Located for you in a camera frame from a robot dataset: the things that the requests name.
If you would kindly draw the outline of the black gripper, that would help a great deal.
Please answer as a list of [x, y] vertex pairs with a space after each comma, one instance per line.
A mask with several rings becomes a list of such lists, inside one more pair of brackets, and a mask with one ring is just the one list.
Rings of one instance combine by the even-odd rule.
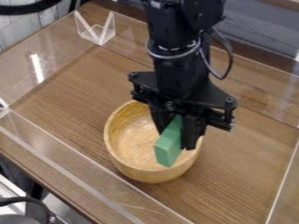
[[208, 126], [229, 131], [236, 99], [210, 81], [208, 54], [181, 59], [154, 59], [153, 71], [132, 72], [132, 98], [149, 107], [158, 133], [174, 116], [181, 117], [181, 147], [189, 151]]

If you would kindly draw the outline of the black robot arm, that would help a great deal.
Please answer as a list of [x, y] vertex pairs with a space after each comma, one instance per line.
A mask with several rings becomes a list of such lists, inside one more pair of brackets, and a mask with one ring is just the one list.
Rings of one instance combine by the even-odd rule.
[[158, 132], [181, 118], [180, 138], [185, 150], [194, 148], [205, 129], [230, 130], [237, 100], [213, 83], [226, 73], [210, 66], [210, 42], [229, 42], [214, 29], [224, 16], [225, 0], [141, 0], [146, 15], [145, 50], [153, 70], [132, 72], [132, 98], [146, 104]]

